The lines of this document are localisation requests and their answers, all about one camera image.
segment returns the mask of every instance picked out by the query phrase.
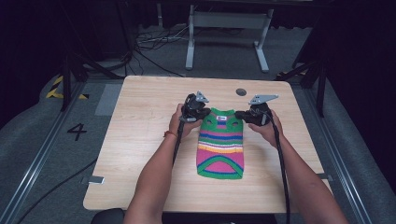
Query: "metal rail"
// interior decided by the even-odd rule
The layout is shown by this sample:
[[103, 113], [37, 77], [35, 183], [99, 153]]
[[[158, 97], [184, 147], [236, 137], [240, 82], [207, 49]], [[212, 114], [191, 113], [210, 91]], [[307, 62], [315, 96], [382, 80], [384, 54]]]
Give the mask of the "metal rail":
[[25, 201], [27, 195], [29, 194], [33, 184], [35, 183], [38, 175], [41, 172], [49, 154], [52, 151], [53, 144], [55, 143], [59, 131], [61, 130], [67, 115], [71, 111], [75, 101], [78, 99], [82, 90], [84, 89], [84, 82], [77, 82], [72, 91], [72, 98], [70, 105], [66, 108], [64, 112], [60, 112], [57, 118], [55, 119], [49, 133], [47, 135], [46, 140], [44, 141], [41, 148], [38, 150], [35, 155], [35, 159], [31, 163], [30, 167], [27, 169], [20, 185], [15, 191], [12, 199], [8, 203], [6, 210], [3, 215], [0, 217], [0, 224], [9, 224], [12, 223], [18, 212], [21, 209], [23, 202]]
[[332, 135], [329, 131], [329, 128], [323, 118], [321, 118], [316, 110], [316, 100], [314, 93], [309, 89], [304, 89], [304, 95], [308, 100], [309, 106], [311, 110], [315, 114], [316, 122], [326, 140], [326, 145], [329, 149], [329, 154], [332, 159], [332, 164], [334, 165], [335, 171], [340, 177], [341, 184], [344, 188], [346, 196], [349, 200], [349, 203], [352, 207], [353, 212], [355, 213], [355, 217], [359, 223], [362, 224], [370, 224], [373, 223], [370, 219], [366, 208], [361, 200], [361, 196], [358, 193], [358, 190], [355, 186], [355, 183], [347, 170], [347, 166], [344, 164], [343, 158], [338, 150], [337, 145], [334, 143]]

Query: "person's left hand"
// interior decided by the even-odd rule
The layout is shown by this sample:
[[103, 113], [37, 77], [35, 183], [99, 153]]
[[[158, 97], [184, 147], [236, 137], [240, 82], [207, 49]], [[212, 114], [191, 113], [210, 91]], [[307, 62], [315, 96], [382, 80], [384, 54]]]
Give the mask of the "person's left hand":
[[[180, 123], [179, 118], [181, 116], [181, 107], [182, 106], [183, 106], [183, 104], [177, 105], [177, 110], [176, 110], [175, 114], [172, 115], [171, 121], [169, 122], [169, 131], [171, 131], [172, 133], [177, 133], [178, 124]], [[201, 126], [201, 124], [202, 124], [201, 119], [195, 121], [194, 123], [189, 123], [189, 122], [184, 123], [184, 129], [183, 129], [183, 134], [182, 134], [181, 138], [187, 136], [193, 128], [199, 127], [199, 126]]]

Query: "bracelet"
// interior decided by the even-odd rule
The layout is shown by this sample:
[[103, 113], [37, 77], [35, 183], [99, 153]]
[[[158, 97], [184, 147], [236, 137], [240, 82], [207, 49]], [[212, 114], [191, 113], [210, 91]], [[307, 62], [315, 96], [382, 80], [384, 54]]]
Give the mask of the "bracelet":
[[171, 133], [172, 135], [174, 135], [176, 138], [178, 138], [177, 134], [172, 133], [171, 131], [166, 131], [163, 133], [163, 137], [165, 137], [168, 133]]

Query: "wooden table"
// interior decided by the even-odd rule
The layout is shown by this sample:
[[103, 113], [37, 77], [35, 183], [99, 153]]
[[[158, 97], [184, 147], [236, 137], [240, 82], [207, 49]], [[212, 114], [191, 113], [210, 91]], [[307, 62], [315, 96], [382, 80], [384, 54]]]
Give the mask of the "wooden table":
[[[235, 90], [243, 88], [247, 95]], [[127, 77], [110, 121], [93, 175], [102, 185], [89, 185], [84, 206], [91, 210], [126, 209], [143, 166], [163, 140], [177, 104], [201, 91], [207, 107], [247, 110], [255, 94], [278, 94], [268, 105], [280, 116], [285, 135], [317, 173], [323, 173], [311, 137], [289, 83], [259, 80]], [[177, 153], [172, 186], [164, 211], [219, 213], [283, 213], [285, 199], [277, 152], [245, 124], [245, 172], [240, 180], [197, 174], [199, 129], [184, 138]]]

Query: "metal stand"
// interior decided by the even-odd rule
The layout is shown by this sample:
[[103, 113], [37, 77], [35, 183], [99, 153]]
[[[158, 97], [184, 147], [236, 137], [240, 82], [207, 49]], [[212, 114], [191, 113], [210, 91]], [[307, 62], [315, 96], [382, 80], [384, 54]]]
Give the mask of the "metal stand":
[[321, 117], [324, 117], [323, 101], [327, 75], [324, 61], [325, 60], [322, 59], [319, 61], [313, 61], [311, 63], [305, 63], [289, 71], [288, 73], [281, 73], [280, 76], [277, 76], [275, 79], [275, 81], [286, 81], [287, 79], [294, 77], [306, 70], [305, 76], [300, 81], [300, 85], [304, 89], [311, 89], [315, 81], [318, 79], [317, 111]]
[[61, 111], [65, 111], [71, 101], [71, 74], [74, 75], [76, 81], [78, 82], [85, 82], [88, 79], [88, 74], [83, 67], [83, 64], [89, 65], [96, 71], [101, 72], [112, 79], [124, 79], [124, 77], [117, 76], [116, 74], [108, 71], [98, 63], [69, 51], [68, 54], [65, 56], [61, 73], [61, 75], [64, 77], [64, 103], [62, 105]]
[[273, 9], [267, 14], [245, 14], [245, 13], [223, 13], [223, 12], [200, 12], [195, 11], [194, 6], [190, 6], [189, 20], [189, 46], [187, 48], [186, 69], [191, 70], [194, 58], [194, 27], [225, 27], [243, 29], [262, 29], [262, 36], [259, 41], [254, 42], [254, 48], [260, 62], [260, 67], [264, 73], [269, 72], [267, 61], [262, 51], [268, 27], [270, 26]]

